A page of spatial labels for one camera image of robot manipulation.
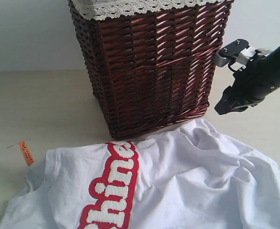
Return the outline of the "white t-shirt red lettering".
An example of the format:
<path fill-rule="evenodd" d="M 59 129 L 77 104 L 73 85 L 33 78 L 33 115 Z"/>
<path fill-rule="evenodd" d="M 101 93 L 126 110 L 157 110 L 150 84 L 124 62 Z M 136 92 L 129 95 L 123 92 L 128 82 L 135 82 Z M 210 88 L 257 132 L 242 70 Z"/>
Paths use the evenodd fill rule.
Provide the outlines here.
<path fill-rule="evenodd" d="M 47 151 L 1 229 L 280 229 L 280 170 L 204 119 Z"/>

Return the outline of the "dark brown wicker basket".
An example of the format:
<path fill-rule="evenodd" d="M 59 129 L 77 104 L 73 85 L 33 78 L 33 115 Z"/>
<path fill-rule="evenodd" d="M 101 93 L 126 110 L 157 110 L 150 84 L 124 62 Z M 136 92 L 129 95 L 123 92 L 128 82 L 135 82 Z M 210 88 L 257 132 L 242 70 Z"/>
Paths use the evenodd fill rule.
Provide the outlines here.
<path fill-rule="evenodd" d="M 133 138 L 201 117 L 232 7 L 230 0 L 137 1 L 118 16 L 68 5 L 93 95 L 109 133 Z"/>

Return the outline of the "orange garment tag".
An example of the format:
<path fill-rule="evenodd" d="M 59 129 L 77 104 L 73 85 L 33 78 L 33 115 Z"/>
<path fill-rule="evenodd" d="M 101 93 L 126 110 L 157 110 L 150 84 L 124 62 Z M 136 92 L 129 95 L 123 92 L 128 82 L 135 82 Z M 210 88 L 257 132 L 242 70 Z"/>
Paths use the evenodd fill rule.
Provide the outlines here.
<path fill-rule="evenodd" d="M 31 166 L 34 163 L 34 158 L 31 154 L 29 147 L 26 145 L 24 141 L 19 142 L 19 147 L 27 166 Z"/>

